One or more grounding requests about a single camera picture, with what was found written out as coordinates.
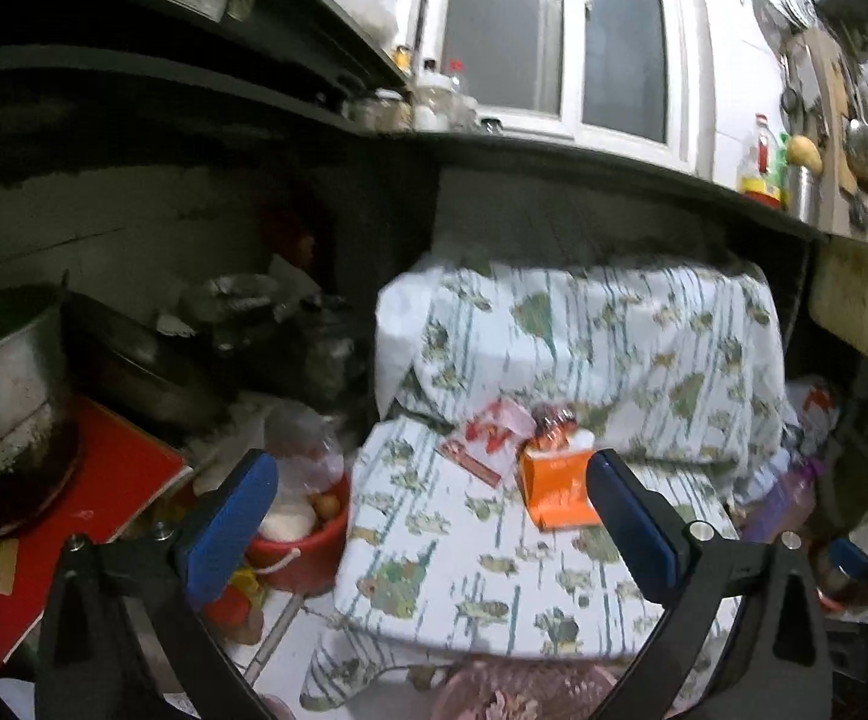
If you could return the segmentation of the orange paper carton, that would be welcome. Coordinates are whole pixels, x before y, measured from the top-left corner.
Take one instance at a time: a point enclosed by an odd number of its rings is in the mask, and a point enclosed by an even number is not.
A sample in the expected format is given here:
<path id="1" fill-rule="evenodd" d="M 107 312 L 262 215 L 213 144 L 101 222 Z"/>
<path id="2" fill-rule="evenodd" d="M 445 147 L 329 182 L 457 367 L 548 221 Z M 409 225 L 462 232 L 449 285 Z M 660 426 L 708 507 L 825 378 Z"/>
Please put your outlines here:
<path id="1" fill-rule="evenodd" d="M 601 523 L 587 493 L 587 465 L 594 447 L 574 454 L 567 445 L 541 450 L 534 439 L 521 445 L 518 483 L 531 522 L 541 532 Z"/>

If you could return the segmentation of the red white paper bag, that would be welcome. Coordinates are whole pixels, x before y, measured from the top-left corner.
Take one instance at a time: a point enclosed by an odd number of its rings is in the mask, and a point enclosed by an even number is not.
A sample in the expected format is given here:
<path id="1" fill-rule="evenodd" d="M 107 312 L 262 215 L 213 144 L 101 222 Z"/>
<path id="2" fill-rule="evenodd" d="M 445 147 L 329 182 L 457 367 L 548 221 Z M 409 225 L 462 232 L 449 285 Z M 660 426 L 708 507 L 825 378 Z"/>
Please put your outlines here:
<path id="1" fill-rule="evenodd" d="M 498 398 L 463 421 L 437 445 L 443 458 L 479 481 L 497 488 L 513 472 L 523 442 L 534 436 L 530 411 L 510 398 Z"/>

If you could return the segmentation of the red flat box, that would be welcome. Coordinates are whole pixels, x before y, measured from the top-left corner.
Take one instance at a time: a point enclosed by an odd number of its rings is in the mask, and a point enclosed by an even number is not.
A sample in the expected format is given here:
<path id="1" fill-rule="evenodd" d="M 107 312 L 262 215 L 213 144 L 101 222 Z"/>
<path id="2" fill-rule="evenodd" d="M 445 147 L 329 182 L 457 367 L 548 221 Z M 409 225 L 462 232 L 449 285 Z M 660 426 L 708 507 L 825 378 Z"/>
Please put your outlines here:
<path id="1" fill-rule="evenodd" d="M 191 475 L 177 450 L 91 400 L 76 405 L 73 474 L 52 505 L 0 539 L 0 667 L 35 628 L 59 553 L 75 533 L 110 543 L 173 484 Z"/>

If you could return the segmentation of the purple plastic bottle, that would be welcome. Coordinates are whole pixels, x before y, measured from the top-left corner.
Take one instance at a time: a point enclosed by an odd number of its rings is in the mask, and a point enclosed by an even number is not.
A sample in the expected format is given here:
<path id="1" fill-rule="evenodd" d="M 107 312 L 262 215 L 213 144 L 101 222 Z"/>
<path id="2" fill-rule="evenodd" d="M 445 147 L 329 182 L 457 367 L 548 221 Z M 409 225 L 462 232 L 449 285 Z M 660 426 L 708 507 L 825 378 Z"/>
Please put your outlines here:
<path id="1" fill-rule="evenodd" d="M 818 465 L 798 461 L 777 479 L 769 494 L 749 517 L 741 532 L 743 541 L 774 543 L 785 532 L 797 532 L 816 507 Z"/>

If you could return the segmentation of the red plastic bucket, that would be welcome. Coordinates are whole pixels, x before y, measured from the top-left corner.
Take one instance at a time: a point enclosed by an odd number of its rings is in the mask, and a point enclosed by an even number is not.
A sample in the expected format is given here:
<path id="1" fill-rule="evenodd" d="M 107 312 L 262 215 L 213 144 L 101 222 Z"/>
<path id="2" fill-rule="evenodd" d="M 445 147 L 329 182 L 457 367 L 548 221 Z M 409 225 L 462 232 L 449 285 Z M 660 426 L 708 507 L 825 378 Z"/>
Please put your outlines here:
<path id="1" fill-rule="evenodd" d="M 344 475 L 328 494 L 340 501 L 336 515 L 318 525 L 312 535 L 292 543 L 256 535 L 245 553 L 248 566 L 271 589 L 294 595 L 316 595 L 335 582 L 346 546 L 351 484 Z"/>

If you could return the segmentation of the pink perforated waste basket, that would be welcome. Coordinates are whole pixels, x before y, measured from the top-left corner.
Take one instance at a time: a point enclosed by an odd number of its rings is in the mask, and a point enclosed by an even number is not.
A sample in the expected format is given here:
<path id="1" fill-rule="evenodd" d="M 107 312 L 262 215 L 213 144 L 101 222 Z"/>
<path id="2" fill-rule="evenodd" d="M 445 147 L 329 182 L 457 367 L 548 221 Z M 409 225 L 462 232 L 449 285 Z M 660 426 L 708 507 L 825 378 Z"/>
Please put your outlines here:
<path id="1" fill-rule="evenodd" d="M 587 660 L 468 660 L 438 691 L 432 718 L 590 718 L 614 684 Z"/>

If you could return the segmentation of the crumpled white tissue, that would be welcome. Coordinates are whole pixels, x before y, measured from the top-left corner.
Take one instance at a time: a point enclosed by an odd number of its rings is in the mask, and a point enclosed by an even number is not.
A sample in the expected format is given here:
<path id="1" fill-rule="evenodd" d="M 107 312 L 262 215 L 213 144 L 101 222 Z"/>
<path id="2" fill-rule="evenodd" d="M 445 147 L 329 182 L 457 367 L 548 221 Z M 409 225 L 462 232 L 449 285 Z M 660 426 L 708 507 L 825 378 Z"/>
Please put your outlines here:
<path id="1" fill-rule="evenodd" d="M 574 454 L 577 452 L 591 452 L 594 447 L 594 434 L 584 427 L 578 427 L 569 436 L 569 449 Z"/>

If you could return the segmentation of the clear plastic bag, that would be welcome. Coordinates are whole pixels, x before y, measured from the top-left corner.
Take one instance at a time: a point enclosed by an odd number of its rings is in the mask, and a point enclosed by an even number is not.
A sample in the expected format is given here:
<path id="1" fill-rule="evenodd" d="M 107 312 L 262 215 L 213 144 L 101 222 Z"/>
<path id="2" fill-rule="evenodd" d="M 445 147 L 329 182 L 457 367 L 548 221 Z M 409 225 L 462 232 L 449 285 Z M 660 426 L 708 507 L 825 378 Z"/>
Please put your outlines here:
<path id="1" fill-rule="evenodd" d="M 271 401 L 263 419 L 263 449 L 276 461 L 278 491 L 258 535 L 294 543 L 340 516 L 338 488 L 346 460 L 335 429 L 322 415 L 298 401 Z"/>

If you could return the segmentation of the patterned white cloth cover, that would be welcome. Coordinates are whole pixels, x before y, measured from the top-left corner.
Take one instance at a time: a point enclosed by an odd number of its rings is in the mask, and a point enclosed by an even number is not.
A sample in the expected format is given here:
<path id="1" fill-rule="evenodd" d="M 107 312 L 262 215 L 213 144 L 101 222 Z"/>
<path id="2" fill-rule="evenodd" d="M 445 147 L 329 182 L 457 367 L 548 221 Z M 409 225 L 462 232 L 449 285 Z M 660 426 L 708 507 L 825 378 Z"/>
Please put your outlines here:
<path id="1" fill-rule="evenodd" d="M 352 465 L 335 611 L 301 690 L 312 712 L 470 655 L 623 668 L 657 626 L 605 528 L 546 532 L 515 481 L 442 454 L 491 401 L 567 406 L 724 535 L 790 461 L 779 317 L 753 265 L 409 271 L 380 293 L 375 374 L 382 417 Z"/>

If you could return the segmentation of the red orange snack wrapper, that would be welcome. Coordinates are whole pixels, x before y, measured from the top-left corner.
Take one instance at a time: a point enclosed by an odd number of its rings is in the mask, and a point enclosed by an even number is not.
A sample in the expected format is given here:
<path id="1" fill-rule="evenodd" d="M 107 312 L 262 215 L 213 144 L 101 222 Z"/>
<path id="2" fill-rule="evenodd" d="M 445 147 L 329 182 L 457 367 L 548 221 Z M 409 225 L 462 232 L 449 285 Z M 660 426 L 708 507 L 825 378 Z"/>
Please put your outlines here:
<path id="1" fill-rule="evenodd" d="M 569 405 L 541 403 L 531 411 L 534 421 L 534 444 L 541 450 L 557 450 L 569 444 L 577 431 L 577 416 Z"/>

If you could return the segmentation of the large metal pot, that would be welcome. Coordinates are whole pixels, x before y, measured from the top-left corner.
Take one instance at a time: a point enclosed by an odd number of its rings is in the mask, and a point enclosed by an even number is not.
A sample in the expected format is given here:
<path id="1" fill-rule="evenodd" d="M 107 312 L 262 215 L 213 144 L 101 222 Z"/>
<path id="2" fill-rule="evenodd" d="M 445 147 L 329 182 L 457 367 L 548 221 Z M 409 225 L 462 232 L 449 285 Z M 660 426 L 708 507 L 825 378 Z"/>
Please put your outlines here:
<path id="1" fill-rule="evenodd" d="M 64 419 L 61 291 L 23 284 L 0 291 L 0 476 L 47 442 Z"/>

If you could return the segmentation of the cooking oil bottle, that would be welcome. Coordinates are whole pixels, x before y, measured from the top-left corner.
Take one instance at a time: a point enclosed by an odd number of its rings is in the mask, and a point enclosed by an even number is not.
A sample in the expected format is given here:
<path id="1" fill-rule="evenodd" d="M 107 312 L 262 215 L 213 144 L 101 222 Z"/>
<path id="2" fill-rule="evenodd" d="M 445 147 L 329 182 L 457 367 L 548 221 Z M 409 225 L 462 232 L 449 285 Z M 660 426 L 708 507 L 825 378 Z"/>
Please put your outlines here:
<path id="1" fill-rule="evenodd" d="M 769 208 L 782 206 L 782 186 L 777 167 L 779 145 L 764 114 L 756 115 L 754 127 L 744 138 L 738 166 L 738 190 L 748 199 Z"/>

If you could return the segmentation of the white framed window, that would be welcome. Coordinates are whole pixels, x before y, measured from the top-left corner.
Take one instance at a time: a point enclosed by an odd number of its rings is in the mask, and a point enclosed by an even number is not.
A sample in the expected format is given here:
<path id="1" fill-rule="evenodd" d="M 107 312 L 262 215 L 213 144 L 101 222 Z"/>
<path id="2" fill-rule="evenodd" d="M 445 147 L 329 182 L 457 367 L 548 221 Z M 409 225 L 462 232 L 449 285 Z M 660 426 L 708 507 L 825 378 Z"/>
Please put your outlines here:
<path id="1" fill-rule="evenodd" d="M 704 0 L 422 0 L 416 57 L 504 135 L 712 174 Z"/>

